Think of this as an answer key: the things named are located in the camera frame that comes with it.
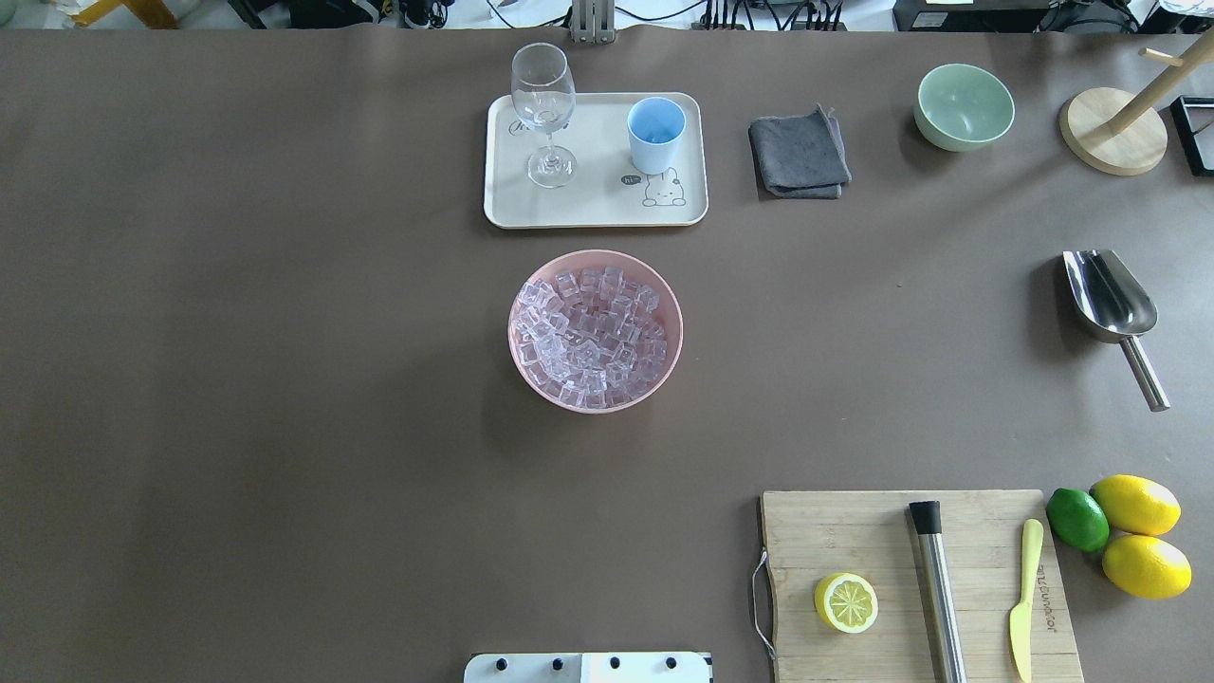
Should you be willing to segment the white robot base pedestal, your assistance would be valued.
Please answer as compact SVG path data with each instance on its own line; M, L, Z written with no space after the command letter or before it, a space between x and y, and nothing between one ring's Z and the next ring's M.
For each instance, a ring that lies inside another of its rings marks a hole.
M690 650L478 654L464 682L711 682L711 655Z

